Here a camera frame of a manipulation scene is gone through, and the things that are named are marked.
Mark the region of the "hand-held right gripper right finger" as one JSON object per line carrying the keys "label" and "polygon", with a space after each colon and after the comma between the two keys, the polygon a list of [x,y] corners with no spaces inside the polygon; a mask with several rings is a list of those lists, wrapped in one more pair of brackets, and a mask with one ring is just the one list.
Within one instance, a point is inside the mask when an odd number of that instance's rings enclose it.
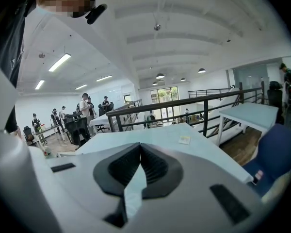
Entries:
{"label": "hand-held right gripper right finger", "polygon": [[146,177],[146,188],[142,190],[142,199],[167,197],[183,179],[181,163],[153,145],[141,144],[140,154],[140,164]]}

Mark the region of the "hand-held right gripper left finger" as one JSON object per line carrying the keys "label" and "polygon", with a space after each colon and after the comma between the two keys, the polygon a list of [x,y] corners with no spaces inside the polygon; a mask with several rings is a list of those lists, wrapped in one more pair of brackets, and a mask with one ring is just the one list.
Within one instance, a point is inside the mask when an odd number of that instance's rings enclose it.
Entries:
{"label": "hand-held right gripper left finger", "polygon": [[104,193],[122,198],[139,165],[140,143],[123,145],[119,152],[97,163],[93,176]]}

